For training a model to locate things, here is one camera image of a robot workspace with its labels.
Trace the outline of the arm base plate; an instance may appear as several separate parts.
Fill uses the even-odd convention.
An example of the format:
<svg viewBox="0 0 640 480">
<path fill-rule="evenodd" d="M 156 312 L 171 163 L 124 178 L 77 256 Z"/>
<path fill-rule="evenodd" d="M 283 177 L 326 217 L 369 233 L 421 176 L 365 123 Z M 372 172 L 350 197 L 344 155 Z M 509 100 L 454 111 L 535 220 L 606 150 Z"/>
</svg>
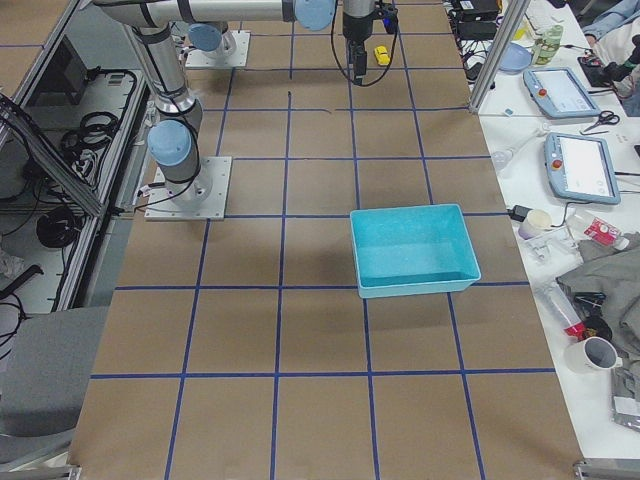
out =
<svg viewBox="0 0 640 480">
<path fill-rule="evenodd" d="M 232 158 L 202 157 L 200 172 L 191 186 L 181 195 L 184 187 L 169 183 L 153 189 L 150 207 L 144 217 L 149 221 L 223 220 L 232 168 Z"/>
<path fill-rule="evenodd" d="M 184 66 L 190 70 L 245 67 L 250 32 L 227 30 L 224 33 L 208 24 L 194 24 L 188 32 L 190 45 L 183 50 Z"/>
</svg>

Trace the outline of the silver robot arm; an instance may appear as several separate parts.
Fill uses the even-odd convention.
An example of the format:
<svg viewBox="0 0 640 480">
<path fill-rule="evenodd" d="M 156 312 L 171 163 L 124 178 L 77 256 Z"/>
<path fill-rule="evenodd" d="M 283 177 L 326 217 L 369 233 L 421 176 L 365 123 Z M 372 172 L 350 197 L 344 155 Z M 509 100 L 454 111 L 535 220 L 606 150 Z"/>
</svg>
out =
<svg viewBox="0 0 640 480">
<path fill-rule="evenodd" d="M 228 37 L 230 21 L 299 22 L 317 31 L 334 17 L 332 1 L 96 1 L 123 25 L 146 80 L 155 95 L 161 121 L 147 138 L 150 153 L 164 175 L 167 200 L 194 206 L 210 196 L 213 177 L 203 171 L 198 146 L 202 106 L 187 84 L 170 24 L 192 28 L 191 44 L 217 51 Z"/>
<path fill-rule="evenodd" d="M 351 67 L 353 83 L 363 85 L 367 73 L 367 51 L 365 42 L 373 32 L 375 19 L 374 0 L 345 0 L 343 2 L 343 36 L 348 49 L 348 65 Z"/>
</svg>

